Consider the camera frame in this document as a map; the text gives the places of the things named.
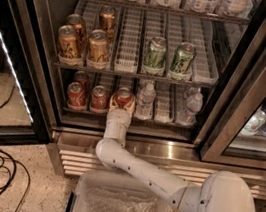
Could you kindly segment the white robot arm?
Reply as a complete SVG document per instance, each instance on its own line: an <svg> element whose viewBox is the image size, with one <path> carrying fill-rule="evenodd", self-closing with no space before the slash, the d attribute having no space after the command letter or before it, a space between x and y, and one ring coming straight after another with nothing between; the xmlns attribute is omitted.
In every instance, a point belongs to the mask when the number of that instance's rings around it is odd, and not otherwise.
<svg viewBox="0 0 266 212"><path fill-rule="evenodd" d="M104 137L95 148L103 165L125 170L179 212L255 212L250 188L233 172L214 172L196 186L127 151L125 139L134 109L135 96L111 96Z"/></svg>

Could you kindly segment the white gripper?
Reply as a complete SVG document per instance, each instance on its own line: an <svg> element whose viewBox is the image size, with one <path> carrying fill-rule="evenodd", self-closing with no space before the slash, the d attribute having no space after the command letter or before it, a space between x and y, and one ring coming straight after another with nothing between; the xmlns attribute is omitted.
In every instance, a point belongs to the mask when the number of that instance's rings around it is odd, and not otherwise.
<svg viewBox="0 0 266 212"><path fill-rule="evenodd" d="M125 127L129 127L132 121L130 114L134 113L136 97L135 95L132 95L130 102L126 104L126 108L124 110L117 108L115 96L116 93L113 93L113 95L110 97L109 107L108 107L110 111L109 113L107 113L106 122L107 123L116 122L124 125Z"/></svg>

